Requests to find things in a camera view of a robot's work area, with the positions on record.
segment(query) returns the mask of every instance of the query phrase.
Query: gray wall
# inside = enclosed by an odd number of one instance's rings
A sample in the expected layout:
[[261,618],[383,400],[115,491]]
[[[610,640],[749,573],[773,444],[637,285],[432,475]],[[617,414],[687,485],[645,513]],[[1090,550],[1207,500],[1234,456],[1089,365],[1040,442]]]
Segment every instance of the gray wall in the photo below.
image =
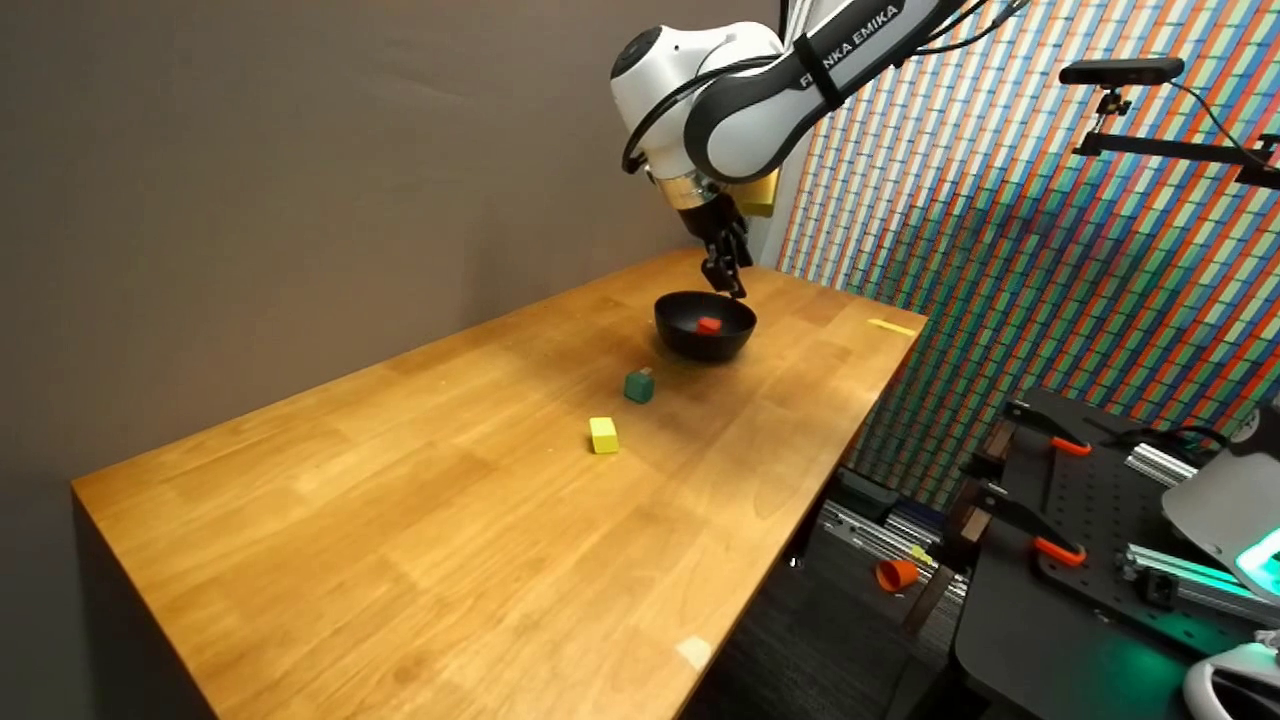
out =
[[771,3],[19,3],[0,702],[86,717],[68,482],[682,242],[613,55]]

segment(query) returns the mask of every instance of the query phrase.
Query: green block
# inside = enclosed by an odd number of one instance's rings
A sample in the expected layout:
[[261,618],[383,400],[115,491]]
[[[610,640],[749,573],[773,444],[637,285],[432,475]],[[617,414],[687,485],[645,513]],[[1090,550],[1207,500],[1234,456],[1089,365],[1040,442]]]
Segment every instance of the green block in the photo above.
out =
[[653,377],[649,374],[649,369],[628,373],[626,382],[622,383],[622,395],[641,405],[653,400]]

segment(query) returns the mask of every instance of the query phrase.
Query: colorful patterned wall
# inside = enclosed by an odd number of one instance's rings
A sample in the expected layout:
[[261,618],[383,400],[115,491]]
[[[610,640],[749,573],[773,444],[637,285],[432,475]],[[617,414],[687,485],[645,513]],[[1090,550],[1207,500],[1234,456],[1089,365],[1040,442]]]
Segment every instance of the colorful patterned wall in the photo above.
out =
[[[1245,141],[1280,132],[1277,36],[1276,0],[1033,0],[818,127],[780,268],[932,318],[858,471],[941,506],[997,404],[1033,386],[1220,425],[1280,392],[1280,192],[1221,165],[1071,155],[1098,94],[1056,79],[1083,58],[1179,55]],[[1185,94],[1126,97],[1110,132],[1225,142]]]

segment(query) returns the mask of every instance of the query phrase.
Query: franka emika robot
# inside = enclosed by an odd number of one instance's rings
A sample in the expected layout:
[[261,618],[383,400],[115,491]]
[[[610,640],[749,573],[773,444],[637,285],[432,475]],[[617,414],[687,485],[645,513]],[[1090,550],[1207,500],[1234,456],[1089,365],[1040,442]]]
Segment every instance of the franka emika robot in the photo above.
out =
[[[745,297],[739,268],[750,265],[751,256],[730,188],[776,170],[809,128],[888,67],[969,45],[1029,0],[1011,0],[966,41],[925,46],[984,1],[961,10],[964,0],[846,0],[790,46],[753,22],[704,31],[649,28],[618,54],[609,76],[631,131],[622,168],[644,169],[703,241],[701,269],[710,286]],[[1164,72],[1158,61],[1140,60],[1088,69],[1089,79],[1105,88],[1126,83],[1123,77],[1112,82],[1108,73],[1124,74],[1132,85],[1157,85],[1138,76]],[[1280,398],[1258,407],[1229,447],[1167,491],[1164,510],[1242,584],[1280,603]],[[1187,675],[1183,693],[1197,717],[1228,717],[1210,687],[1213,673],[1280,687],[1280,639],[1275,633],[1257,639],[1197,664]]]

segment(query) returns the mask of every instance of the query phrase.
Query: orange cup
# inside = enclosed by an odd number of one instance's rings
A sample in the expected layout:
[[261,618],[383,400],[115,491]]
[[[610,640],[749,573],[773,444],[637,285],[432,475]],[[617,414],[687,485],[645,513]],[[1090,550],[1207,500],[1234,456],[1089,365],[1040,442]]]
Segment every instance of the orange cup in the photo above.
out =
[[910,560],[883,560],[876,564],[876,582],[884,592],[899,592],[920,579],[920,569]]

